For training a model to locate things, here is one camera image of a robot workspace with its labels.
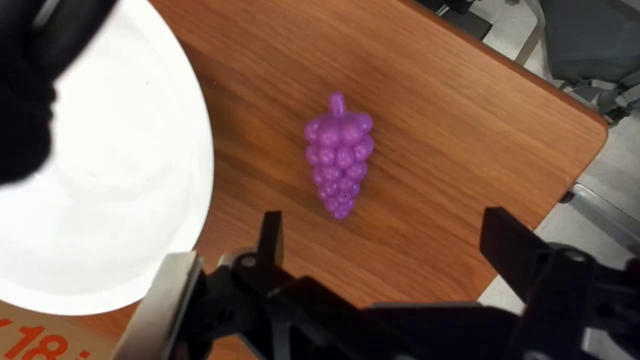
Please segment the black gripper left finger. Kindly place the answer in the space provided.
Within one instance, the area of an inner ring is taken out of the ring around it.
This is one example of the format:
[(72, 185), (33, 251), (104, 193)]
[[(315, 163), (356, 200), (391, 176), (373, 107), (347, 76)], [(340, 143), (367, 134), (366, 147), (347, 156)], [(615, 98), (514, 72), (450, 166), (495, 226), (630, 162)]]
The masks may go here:
[(291, 276), (281, 267), (281, 253), (281, 211), (267, 210), (261, 218), (256, 248), (251, 251), (243, 251), (233, 261), (235, 278), (258, 293), (276, 291), (284, 283), (291, 281)]

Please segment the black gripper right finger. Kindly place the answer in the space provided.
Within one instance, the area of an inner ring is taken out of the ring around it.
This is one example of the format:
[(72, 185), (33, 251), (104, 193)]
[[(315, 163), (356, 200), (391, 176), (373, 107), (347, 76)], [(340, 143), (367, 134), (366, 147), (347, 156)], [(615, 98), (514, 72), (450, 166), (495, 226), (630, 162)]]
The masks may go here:
[(480, 251), (519, 300), (561, 293), (551, 261), (563, 248), (537, 238), (506, 207), (484, 210)]

